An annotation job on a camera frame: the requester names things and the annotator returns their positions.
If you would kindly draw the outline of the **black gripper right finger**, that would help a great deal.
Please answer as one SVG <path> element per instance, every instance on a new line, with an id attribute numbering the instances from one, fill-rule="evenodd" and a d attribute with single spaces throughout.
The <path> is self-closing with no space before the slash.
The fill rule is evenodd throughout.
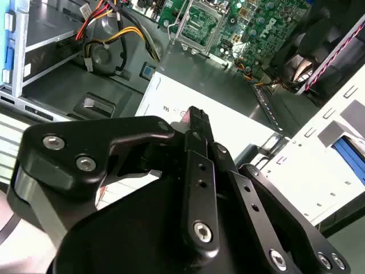
<path id="1" fill-rule="evenodd" d="M 224 228 L 242 273 L 350 273 L 346 259 L 257 168 L 237 168 L 199 111 L 225 199 Z"/>

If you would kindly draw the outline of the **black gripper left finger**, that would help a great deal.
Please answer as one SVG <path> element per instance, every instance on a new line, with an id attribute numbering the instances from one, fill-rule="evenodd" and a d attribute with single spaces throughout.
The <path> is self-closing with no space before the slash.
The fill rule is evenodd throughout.
<path id="1" fill-rule="evenodd" d="M 182 185 L 181 232 L 193 259 L 219 251 L 215 171 L 200 109 L 180 132 L 157 116 L 45 123 L 23 134 L 9 201 L 59 249 L 82 220 L 147 184 Z"/>

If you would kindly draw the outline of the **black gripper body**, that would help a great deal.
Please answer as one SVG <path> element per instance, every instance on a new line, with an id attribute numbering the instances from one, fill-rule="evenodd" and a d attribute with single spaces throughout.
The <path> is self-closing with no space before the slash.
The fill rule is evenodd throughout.
<path id="1" fill-rule="evenodd" d="M 82 220 L 63 239 L 54 273 L 256 273 L 245 221 L 222 194 L 219 253 L 208 265 L 192 264 L 181 232 L 182 191 L 172 179 L 150 183 Z"/>

